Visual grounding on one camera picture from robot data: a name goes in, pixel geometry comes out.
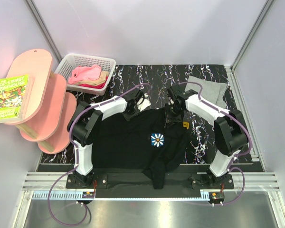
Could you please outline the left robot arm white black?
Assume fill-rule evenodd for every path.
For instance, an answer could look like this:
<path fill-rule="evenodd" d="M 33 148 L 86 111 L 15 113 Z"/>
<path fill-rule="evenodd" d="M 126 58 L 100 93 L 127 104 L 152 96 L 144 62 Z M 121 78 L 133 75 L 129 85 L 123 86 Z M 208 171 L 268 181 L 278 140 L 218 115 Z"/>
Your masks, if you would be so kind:
<path fill-rule="evenodd" d="M 67 131 L 75 151 L 72 172 L 77 176 L 76 182 L 82 188 L 88 188 L 93 183 L 92 146 L 99 134 L 102 121 L 119 113 L 129 121 L 140 113 L 141 106 L 145 102 L 148 102 L 146 95 L 140 89 L 133 88 L 103 102 L 96 104 L 81 102 L 77 106 Z"/>

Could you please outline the black t shirt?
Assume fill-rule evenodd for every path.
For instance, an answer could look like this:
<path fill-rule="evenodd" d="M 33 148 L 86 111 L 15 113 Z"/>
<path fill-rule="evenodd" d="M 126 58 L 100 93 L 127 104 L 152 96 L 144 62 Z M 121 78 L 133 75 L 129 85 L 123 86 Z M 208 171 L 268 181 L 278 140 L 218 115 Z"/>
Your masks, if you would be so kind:
<path fill-rule="evenodd" d="M 165 125 L 164 108 L 141 112 L 130 121 L 122 113 L 102 121 L 92 146 L 92 164 L 100 169 L 140 169 L 154 189 L 182 163 L 190 139 L 184 122 Z"/>

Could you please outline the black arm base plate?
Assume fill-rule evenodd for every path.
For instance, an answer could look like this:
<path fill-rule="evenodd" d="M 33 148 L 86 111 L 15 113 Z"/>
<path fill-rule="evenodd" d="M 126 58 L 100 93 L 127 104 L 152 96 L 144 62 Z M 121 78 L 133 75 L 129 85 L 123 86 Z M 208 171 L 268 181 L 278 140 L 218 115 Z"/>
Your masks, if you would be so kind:
<path fill-rule="evenodd" d="M 201 191 L 233 190 L 230 174 L 218 183 L 209 183 L 206 173 L 198 173 L 180 166 L 165 174 L 163 188 L 155 189 L 154 183 L 140 170 L 96 169 L 87 177 L 75 174 L 67 176 L 67 189 L 96 189 L 97 198 L 148 199 L 148 198 L 193 198 L 200 197 Z"/>

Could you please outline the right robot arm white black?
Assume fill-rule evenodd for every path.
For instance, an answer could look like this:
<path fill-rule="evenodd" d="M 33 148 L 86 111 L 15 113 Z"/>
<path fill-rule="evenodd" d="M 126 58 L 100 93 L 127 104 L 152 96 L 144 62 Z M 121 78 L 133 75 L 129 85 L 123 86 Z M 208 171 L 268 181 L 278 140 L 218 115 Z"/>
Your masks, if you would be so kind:
<path fill-rule="evenodd" d="M 166 125 L 182 122 L 184 112 L 195 113 L 214 128 L 216 155 L 209 166 L 206 183 L 217 188 L 229 172 L 234 159 L 250 153 L 251 136 L 240 110 L 223 109 L 201 96 L 202 85 L 195 90 L 185 91 L 181 84 L 173 84 L 167 89 L 169 102 L 165 105 Z"/>

